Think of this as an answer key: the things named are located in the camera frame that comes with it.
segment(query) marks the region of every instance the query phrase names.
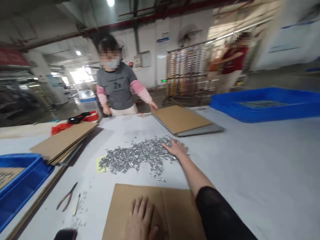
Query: pink sleeve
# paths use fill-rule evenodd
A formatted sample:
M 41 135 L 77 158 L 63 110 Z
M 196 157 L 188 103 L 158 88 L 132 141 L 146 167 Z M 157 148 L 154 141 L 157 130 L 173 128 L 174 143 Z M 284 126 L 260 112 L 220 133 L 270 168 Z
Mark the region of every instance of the pink sleeve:
M 145 103 L 150 103 L 152 102 L 152 98 L 148 92 L 148 90 L 143 86 L 138 79 L 132 81 L 130 83 L 133 91 L 141 98 L 142 101 Z
M 100 87 L 99 85 L 97 85 L 97 96 L 98 96 L 99 102 L 101 104 L 106 104 L 107 103 L 106 90 L 103 87 Z

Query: pliers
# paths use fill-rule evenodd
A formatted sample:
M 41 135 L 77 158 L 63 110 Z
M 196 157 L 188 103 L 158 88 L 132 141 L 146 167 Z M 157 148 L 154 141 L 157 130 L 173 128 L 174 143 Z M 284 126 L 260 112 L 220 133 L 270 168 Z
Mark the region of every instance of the pliers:
M 61 203 L 70 195 L 69 199 L 68 199 L 68 202 L 67 202 L 67 205 L 64 207 L 64 209 L 62 210 L 63 212 L 67 209 L 70 201 L 71 201 L 71 198 L 72 198 L 72 193 L 73 193 L 73 190 L 76 188 L 76 185 L 78 184 L 78 182 L 76 182 L 76 184 L 72 187 L 71 191 L 67 193 L 67 195 L 59 202 L 58 206 L 57 206 L 57 209 L 59 209 Z

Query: ceiling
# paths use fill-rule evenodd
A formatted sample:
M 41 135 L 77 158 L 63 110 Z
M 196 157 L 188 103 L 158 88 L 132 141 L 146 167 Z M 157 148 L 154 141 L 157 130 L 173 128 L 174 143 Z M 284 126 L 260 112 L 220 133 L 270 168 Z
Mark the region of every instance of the ceiling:
M 96 61 L 91 57 L 89 46 L 86 38 L 75 37 L 41 46 L 35 50 L 43 53 L 44 59 L 50 65 L 78 68 Z M 81 56 L 78 56 L 76 51 L 80 51 Z
M 168 14 L 195 11 L 191 6 L 201 9 L 246 1 L 115 0 L 113 8 L 106 0 L 1 1 L 0 45 L 22 51 L 36 49 L 43 53 L 48 64 L 77 68 L 97 61 L 90 55 L 90 44 L 83 36 L 101 26 L 121 24 L 122 28 L 128 28 L 133 27 L 133 18 L 154 21 Z M 76 50 L 81 52 L 81 56 L 76 54 Z
M 6 19 L 46 4 L 58 4 L 64 0 L 9 0 L 0 2 L 0 19 Z

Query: electrical box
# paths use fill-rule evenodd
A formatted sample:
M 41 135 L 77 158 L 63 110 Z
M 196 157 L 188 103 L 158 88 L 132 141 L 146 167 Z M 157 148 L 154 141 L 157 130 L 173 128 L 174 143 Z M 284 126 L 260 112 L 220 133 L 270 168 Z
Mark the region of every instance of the electrical box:
M 150 67 L 151 66 L 151 53 L 150 51 L 145 51 L 140 53 L 142 56 L 142 67 Z
M 134 67 L 141 67 L 142 66 L 142 61 L 141 61 L 141 55 L 138 54 L 133 57 L 134 59 Z

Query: blue plastic bin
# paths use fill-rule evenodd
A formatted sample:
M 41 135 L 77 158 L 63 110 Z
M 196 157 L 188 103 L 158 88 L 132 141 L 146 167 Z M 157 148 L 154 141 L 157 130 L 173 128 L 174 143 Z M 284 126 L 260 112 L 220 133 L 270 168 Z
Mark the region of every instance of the blue plastic bin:
M 25 168 L 0 190 L 0 233 L 53 171 L 40 154 L 0 156 L 0 167 Z
M 280 105 L 270 107 L 244 105 L 258 101 L 274 101 Z M 247 123 L 315 117 L 320 116 L 320 93 L 262 88 L 214 95 L 210 106 Z

